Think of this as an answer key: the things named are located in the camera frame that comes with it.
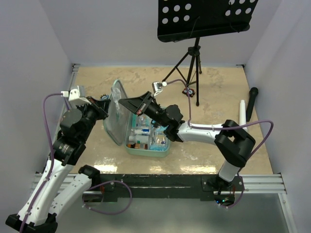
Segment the zip bag with plasters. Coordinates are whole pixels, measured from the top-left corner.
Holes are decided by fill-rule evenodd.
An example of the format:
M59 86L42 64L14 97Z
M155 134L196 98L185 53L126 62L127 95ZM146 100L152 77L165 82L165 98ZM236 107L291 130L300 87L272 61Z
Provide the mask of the zip bag with plasters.
M117 119L123 118L124 116L123 106L120 105L119 103L119 100L122 99L121 89L119 87L112 87L112 96L113 96L113 101L116 107Z

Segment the white plastic bottle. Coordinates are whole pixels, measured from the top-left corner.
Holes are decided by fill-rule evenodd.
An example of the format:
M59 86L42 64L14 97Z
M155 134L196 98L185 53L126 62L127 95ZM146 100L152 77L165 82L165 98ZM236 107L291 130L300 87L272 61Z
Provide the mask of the white plastic bottle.
M149 136L145 135L130 135L128 138L129 142L147 144L149 141Z

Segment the teal packet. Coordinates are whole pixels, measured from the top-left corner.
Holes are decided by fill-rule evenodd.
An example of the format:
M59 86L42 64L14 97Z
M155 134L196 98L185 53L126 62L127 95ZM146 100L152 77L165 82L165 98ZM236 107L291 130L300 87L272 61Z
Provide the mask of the teal packet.
M149 127L150 126L150 118L146 115L133 115L132 118L132 127Z

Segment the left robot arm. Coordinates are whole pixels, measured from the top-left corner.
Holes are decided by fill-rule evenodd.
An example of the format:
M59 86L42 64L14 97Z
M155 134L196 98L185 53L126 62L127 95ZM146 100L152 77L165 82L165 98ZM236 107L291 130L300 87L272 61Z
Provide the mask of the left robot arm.
M20 233L54 233L58 220L75 200L84 191L100 187L99 170L84 166L70 185L59 190L86 149L86 141L96 121L108 117L110 99L86 97L80 100L76 108L63 114L57 139L50 145L46 167L30 198L5 222Z

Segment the mint green medicine case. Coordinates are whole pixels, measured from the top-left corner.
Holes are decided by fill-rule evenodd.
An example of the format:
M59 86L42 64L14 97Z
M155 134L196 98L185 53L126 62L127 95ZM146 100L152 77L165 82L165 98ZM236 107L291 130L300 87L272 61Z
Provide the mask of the mint green medicine case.
M122 99L127 98L127 94L123 88L123 85L120 80L115 80L112 84L112 87L119 87L122 92ZM104 120L103 126L106 131L106 133L110 136L110 138L119 146L125 146L125 150L131 154L131 155L139 155L139 156L147 156L147 157L166 157L169 154L170 145L171 143L168 141L168 148L165 151L155 151L150 150L150 135L156 130L154 126L152 125L152 120L150 122L149 127L132 127L132 118L133 113L131 113L129 110L127 110L125 107L123 107L124 110L124 116L123 118L117 119L116 116L116 107L113 101L112 96L112 87L111 87L111 94L109 96L109 100L111 100L109 109L108 109L108 118ZM134 129L149 129L150 135L149 135L149 141L147 143L148 149L147 150L138 150L138 149L131 149L128 148L128 144L134 144L134 142L129 142L128 138L130 135L134 134ZM159 127L158 128L161 131L164 131L164 128Z

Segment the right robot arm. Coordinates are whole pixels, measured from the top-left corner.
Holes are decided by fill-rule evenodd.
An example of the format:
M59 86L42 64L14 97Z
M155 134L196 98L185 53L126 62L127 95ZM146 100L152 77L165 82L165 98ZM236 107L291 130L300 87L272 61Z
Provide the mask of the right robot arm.
M233 120L216 126L190 124L183 120L178 105L162 108L151 92L136 98L120 99L119 104L131 113L147 115L165 128L164 134L172 142L202 142L215 145L223 157L216 184L227 191L234 184L234 177L246 165L256 143L255 139Z

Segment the amber medicine bottle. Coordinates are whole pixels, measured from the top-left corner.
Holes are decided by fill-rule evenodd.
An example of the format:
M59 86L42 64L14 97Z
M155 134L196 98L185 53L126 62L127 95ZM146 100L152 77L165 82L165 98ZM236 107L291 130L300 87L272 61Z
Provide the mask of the amber medicine bottle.
M131 148L131 149L138 149L138 150L147 150L148 149L147 144L140 144L140 143L128 144L127 147Z

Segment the white bandage roll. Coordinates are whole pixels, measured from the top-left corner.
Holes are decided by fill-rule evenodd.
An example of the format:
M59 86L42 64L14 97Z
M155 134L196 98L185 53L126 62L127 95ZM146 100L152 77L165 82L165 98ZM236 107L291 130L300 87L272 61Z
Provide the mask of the white bandage roll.
M150 135L150 130L149 129L134 129L134 134L135 135L144 135L144 136L149 136Z

